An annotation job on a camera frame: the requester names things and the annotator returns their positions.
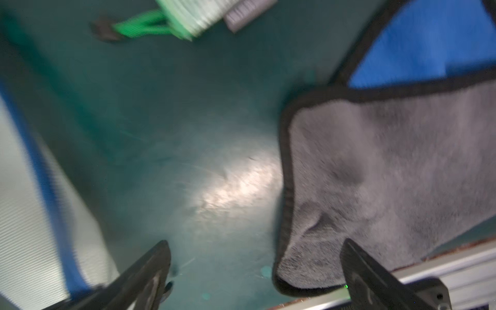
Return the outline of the green mesh document bag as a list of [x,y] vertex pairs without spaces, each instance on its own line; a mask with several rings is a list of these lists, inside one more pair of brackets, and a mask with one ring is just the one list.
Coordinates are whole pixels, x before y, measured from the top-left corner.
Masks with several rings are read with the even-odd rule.
[[102,16],[90,24],[90,29],[94,37],[106,42],[152,35],[192,41],[221,21],[236,34],[276,3],[271,0],[163,0],[157,2],[159,9],[125,21]]

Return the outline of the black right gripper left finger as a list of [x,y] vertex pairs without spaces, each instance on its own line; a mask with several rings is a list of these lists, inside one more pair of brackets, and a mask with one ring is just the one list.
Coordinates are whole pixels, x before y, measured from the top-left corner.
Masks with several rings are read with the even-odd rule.
[[162,240],[107,287],[48,308],[158,309],[172,293],[172,283],[167,281],[170,267],[171,250]]

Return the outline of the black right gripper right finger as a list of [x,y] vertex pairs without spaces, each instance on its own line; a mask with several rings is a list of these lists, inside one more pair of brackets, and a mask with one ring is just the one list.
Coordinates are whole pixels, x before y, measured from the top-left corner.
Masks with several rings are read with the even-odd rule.
[[355,309],[433,309],[348,238],[340,252],[347,290]]

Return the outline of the grey blue microfibre cloth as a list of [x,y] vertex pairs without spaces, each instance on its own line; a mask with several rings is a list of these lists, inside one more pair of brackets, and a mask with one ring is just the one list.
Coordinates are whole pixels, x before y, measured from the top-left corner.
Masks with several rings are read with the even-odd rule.
[[495,2],[386,2],[279,142],[284,295],[342,285],[348,238],[392,271],[493,218]]

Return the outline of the blue zipper document bag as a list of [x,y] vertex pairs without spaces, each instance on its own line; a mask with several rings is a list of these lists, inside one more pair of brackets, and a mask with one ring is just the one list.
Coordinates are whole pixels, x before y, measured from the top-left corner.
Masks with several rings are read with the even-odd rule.
[[1,298],[44,309],[117,279],[98,222],[1,90]]

